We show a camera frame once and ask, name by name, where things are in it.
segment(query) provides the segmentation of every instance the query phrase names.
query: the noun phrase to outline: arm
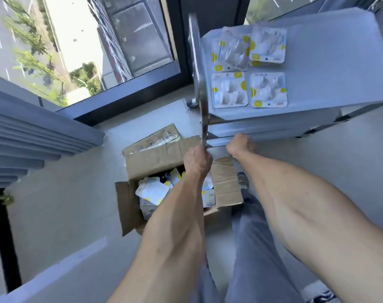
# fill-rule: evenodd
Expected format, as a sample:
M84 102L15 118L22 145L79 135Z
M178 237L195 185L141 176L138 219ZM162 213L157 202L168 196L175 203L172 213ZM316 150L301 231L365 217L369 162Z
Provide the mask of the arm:
M237 134L227 150L249 174L269 224L291 253L342 301L383 302L381 229L324 179L255 154L248 136Z
M202 146L186 153L186 175L148 221L135 259L109 303L189 300L204 261L201 190L212 162Z

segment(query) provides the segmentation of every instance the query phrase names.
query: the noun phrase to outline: person's left hand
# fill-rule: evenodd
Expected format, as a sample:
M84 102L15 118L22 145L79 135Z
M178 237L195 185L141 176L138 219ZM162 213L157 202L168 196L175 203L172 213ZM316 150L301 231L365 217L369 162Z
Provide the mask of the person's left hand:
M213 163L211 154L202 145L190 148L183 160L186 173L198 173L203 178L207 176Z

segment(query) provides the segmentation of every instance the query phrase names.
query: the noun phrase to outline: jeans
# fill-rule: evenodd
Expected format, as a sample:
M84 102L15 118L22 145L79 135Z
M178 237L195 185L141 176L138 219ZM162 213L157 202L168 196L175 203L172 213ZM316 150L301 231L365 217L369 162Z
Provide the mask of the jeans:
M263 207L247 189L242 189L242 195L244 203L232 209L236 259L225 302L304 302L278 255ZM190 302L222 302L207 263Z

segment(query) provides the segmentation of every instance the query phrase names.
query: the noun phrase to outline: person's right arm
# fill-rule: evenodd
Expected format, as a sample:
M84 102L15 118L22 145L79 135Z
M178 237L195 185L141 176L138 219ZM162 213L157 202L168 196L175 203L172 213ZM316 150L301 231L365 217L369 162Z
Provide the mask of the person's right arm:
M343 302L383 303L381 229L324 179L257 155L248 136L237 134L227 150L249 174L270 226L293 255Z

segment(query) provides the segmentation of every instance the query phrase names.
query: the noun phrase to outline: hand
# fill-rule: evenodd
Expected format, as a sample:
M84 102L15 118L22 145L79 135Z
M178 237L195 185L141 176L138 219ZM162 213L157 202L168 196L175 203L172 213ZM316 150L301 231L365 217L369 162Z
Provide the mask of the hand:
M230 143L227 144L227 151L230 156L238 159L244 152L255 152L256 146L252 139L245 134L237 133Z
M192 147L183 157L186 173L198 173L205 178L211 169L213 158L202 145Z

